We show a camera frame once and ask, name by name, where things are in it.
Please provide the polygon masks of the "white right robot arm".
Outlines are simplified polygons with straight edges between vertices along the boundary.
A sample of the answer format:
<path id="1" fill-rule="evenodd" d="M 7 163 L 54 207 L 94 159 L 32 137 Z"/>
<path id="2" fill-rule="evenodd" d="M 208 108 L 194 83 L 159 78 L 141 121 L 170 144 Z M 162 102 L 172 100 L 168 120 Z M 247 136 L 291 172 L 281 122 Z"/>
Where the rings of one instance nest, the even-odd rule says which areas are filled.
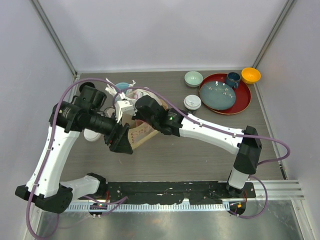
<path id="1" fill-rule="evenodd" d="M 165 109 L 148 95 L 138 99 L 134 107 L 134 119 L 146 122 L 164 135 L 200 140 L 235 155 L 225 190 L 233 198 L 243 193 L 247 179 L 257 171 L 262 151 L 254 127 L 242 130 L 214 124 L 180 109 Z"/>

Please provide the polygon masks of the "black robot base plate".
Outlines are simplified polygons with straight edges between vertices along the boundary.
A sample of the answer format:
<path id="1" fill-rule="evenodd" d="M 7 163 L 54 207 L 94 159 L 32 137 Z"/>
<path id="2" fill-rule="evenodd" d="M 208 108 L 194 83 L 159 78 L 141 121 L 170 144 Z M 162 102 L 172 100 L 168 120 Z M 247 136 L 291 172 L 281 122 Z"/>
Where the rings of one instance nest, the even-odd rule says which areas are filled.
<path id="1" fill-rule="evenodd" d="M 127 197 L 131 205 L 173 205 L 188 199 L 191 205 L 219 204 L 225 199 L 254 199 L 254 184 L 247 182 L 236 190 L 220 181 L 109 182 L 102 193 L 91 198 L 116 202 Z"/>

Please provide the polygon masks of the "single white cup lid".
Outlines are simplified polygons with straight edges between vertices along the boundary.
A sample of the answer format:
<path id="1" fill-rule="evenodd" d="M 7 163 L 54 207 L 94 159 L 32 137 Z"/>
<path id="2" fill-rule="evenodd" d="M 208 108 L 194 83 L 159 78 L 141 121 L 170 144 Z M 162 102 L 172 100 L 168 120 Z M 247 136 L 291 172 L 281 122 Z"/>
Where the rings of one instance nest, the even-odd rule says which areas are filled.
<path id="1" fill-rule="evenodd" d="M 183 104 L 186 109 L 196 111 L 201 107 L 202 101 L 197 95 L 191 94 L 184 98 Z"/>

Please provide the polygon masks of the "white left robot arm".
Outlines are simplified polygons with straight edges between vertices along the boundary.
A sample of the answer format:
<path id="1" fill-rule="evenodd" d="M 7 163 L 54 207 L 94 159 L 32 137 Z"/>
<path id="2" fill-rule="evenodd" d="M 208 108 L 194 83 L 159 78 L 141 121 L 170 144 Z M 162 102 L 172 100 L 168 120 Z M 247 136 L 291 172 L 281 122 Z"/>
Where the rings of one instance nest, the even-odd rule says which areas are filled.
<path id="1" fill-rule="evenodd" d="M 83 130 L 104 136 L 109 150 L 132 154 L 128 140 L 129 125 L 122 124 L 124 113 L 135 114 L 135 104 L 126 97 L 115 103 L 112 117 L 100 114 L 107 99 L 92 83 L 84 83 L 80 94 L 71 102 L 62 101 L 52 109 L 47 142 L 30 180 L 15 190 L 15 195 L 29 204 L 56 214 L 63 213 L 73 200 L 86 195 L 100 200 L 107 192 L 107 180 L 95 173 L 72 181 L 61 182 L 61 174 L 69 153 Z"/>

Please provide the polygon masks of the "pink kraft paper bag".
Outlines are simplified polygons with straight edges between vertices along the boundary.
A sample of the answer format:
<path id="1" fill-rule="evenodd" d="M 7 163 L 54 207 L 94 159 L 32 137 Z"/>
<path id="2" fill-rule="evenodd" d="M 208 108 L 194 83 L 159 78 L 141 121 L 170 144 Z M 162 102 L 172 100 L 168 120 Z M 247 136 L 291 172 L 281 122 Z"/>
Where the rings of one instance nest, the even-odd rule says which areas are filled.
<path id="1" fill-rule="evenodd" d="M 149 95 L 154 98 L 158 104 L 160 104 L 165 109 L 168 109 L 167 103 L 156 96 L 154 93 L 142 89 L 127 90 L 125 94 L 128 98 L 138 100 L 144 95 Z M 122 124 L 129 124 L 128 140 L 131 148 L 134 150 L 140 145 L 148 141 L 150 138 L 154 137 L 158 131 L 153 129 L 149 124 L 142 120 L 133 120 L 132 116 L 129 114 L 123 114 Z"/>

